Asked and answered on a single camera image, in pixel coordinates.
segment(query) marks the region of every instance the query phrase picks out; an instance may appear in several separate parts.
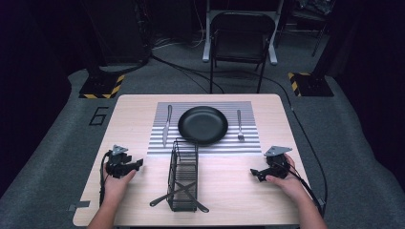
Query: black mesh basket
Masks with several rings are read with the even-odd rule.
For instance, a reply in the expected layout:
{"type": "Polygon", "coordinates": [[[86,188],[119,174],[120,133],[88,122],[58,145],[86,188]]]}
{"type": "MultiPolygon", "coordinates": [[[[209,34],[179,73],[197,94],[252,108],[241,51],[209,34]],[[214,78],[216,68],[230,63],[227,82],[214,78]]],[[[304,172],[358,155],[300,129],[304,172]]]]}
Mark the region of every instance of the black mesh basket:
{"type": "MultiPolygon", "coordinates": [[[[167,193],[172,193],[181,188],[176,182],[183,186],[195,182],[195,184],[186,191],[191,194],[193,198],[197,199],[198,164],[199,154],[197,141],[188,138],[176,138],[176,141],[173,143],[170,161],[167,193]]],[[[174,212],[195,212],[197,210],[196,204],[190,200],[190,197],[188,197],[184,191],[178,192],[166,200],[174,212]]]]}

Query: black plate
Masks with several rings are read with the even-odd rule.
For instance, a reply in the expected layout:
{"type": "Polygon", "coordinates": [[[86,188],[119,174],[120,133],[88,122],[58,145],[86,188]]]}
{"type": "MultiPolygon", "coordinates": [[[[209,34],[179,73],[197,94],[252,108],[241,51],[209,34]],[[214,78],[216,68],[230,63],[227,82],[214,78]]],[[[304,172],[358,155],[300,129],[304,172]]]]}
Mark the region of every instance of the black plate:
{"type": "Polygon", "coordinates": [[[225,115],[212,107],[200,106],[186,111],[179,119],[179,132],[192,137],[199,145],[210,145],[223,138],[228,123],[225,115]]]}

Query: yellow and black hazard tape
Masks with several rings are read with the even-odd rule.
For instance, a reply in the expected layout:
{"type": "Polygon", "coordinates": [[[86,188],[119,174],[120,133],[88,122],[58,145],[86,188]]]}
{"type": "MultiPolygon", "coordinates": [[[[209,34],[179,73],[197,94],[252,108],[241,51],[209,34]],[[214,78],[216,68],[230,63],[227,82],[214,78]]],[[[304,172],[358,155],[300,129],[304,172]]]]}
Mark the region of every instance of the yellow and black hazard tape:
{"type": "Polygon", "coordinates": [[[310,73],[288,73],[288,78],[289,78],[289,82],[291,83],[292,90],[294,91],[296,96],[301,96],[301,92],[298,87],[298,83],[295,79],[296,75],[310,75],[310,73]]]}
{"type": "Polygon", "coordinates": [[[122,80],[124,80],[125,75],[121,75],[120,77],[117,78],[116,85],[112,89],[112,91],[109,94],[80,94],[80,98],[114,98],[118,91],[119,88],[121,87],[122,80]]]}

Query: black equipment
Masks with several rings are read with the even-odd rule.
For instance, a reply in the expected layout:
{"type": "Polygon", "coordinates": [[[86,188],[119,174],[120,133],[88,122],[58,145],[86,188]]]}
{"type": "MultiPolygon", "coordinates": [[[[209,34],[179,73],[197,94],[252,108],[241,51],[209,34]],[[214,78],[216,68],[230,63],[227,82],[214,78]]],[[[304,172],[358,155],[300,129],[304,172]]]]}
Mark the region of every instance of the black equipment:
{"type": "Polygon", "coordinates": [[[263,171],[250,169],[250,173],[256,176],[260,182],[266,180],[267,175],[285,178],[288,175],[289,163],[284,153],[290,150],[290,148],[286,147],[272,146],[265,153],[266,163],[268,164],[269,168],[263,171]]]}
{"type": "Polygon", "coordinates": [[[135,163],[127,164],[132,160],[132,156],[128,156],[124,152],[128,149],[114,146],[113,151],[109,151],[108,161],[105,170],[107,174],[115,178],[127,175],[132,170],[139,170],[139,167],[143,165],[143,159],[137,160],[135,163]]]}

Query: gray carpet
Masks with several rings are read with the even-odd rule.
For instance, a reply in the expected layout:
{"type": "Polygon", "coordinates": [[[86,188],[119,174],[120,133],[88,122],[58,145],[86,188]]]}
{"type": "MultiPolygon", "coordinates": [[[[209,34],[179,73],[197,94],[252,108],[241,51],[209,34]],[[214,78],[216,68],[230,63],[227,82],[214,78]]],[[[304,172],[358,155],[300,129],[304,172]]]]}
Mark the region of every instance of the gray carpet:
{"type": "MultiPolygon", "coordinates": [[[[286,89],[292,108],[324,167],[329,188],[326,223],[330,228],[405,228],[404,192],[394,176],[375,161],[355,112],[334,79],[327,77],[334,97],[296,97],[291,89],[288,72],[311,72],[325,40],[318,54],[311,57],[315,44],[313,37],[286,33],[277,49],[279,64],[267,64],[265,76],[286,89]]],[[[168,46],[153,50],[153,55],[187,68],[209,71],[209,64],[202,62],[203,44],[197,48],[168,46]]],[[[235,67],[220,62],[217,71],[230,70],[232,66],[235,67]]],[[[254,67],[240,65],[237,68],[250,70],[254,67]]],[[[215,82],[226,94],[256,92],[256,79],[241,79],[241,73],[220,73],[218,76],[215,82]]],[[[86,78],[85,71],[69,77],[72,94],[68,103],[0,200],[0,228],[75,228],[74,213],[67,208],[80,200],[121,94],[205,94],[209,90],[206,79],[192,74],[187,76],[153,59],[141,69],[125,75],[116,98],[78,98],[86,78]],[[100,111],[106,114],[106,120],[101,126],[89,126],[97,107],[108,107],[100,111]]],[[[216,94],[221,92],[217,87],[214,89],[216,94]]],[[[261,93],[282,97],[310,186],[316,196],[324,198],[319,166],[284,91],[264,80],[261,93]]],[[[296,225],[277,228],[296,228],[296,225]]]]}

